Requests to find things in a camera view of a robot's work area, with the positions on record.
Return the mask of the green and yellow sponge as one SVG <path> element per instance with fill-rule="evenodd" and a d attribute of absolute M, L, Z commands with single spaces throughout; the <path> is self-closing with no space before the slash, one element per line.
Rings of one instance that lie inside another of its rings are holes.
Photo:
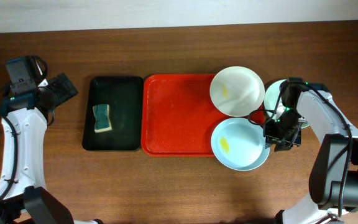
<path fill-rule="evenodd" d="M 95 118 L 94 131 L 95 133 L 103 133 L 112 130 L 110 120 L 110 107 L 108 104 L 99 104 L 92 107 Z"/>

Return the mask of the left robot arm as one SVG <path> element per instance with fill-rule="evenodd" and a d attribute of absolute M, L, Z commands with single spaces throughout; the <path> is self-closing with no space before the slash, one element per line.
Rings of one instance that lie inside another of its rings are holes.
<path fill-rule="evenodd" d="M 77 95 L 61 73 L 47 78 L 47 63 L 26 55 L 5 63 L 10 78 L 0 90 L 4 149 L 0 176 L 0 223 L 77 223 L 69 209 L 47 191 L 44 137 L 55 109 Z"/>

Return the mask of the pale green plate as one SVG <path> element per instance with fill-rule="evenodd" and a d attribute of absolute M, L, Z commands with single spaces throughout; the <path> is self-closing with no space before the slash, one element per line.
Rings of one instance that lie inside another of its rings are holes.
<path fill-rule="evenodd" d="M 283 83 L 285 81 L 285 79 L 283 80 L 279 80 L 276 81 L 274 83 L 272 83 L 267 90 L 265 91 L 265 96 L 264 96 L 264 109 L 267 110 L 267 115 L 268 117 L 270 117 L 272 114 L 270 112 L 270 110 L 274 110 L 275 109 L 275 105 L 277 103 L 278 100 L 278 96 L 280 93 L 280 85 L 281 83 Z M 277 110 L 275 115 L 273 116 L 273 119 L 275 121 L 278 121 L 279 118 L 281 117 L 281 115 L 287 111 L 288 108 L 286 108 L 283 103 L 282 100 L 279 100 L 278 106 L 277 106 Z"/>

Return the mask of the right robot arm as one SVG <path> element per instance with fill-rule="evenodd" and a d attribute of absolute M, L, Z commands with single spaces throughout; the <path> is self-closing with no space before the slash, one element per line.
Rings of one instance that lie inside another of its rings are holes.
<path fill-rule="evenodd" d="M 323 84 L 288 78 L 280 84 L 284 112 L 264 123 L 264 136 L 275 151 L 301 144 L 304 118 L 320 142 L 308 193 L 292 208 L 279 211 L 275 223 L 340 223 L 358 211 L 358 129 L 335 105 Z"/>

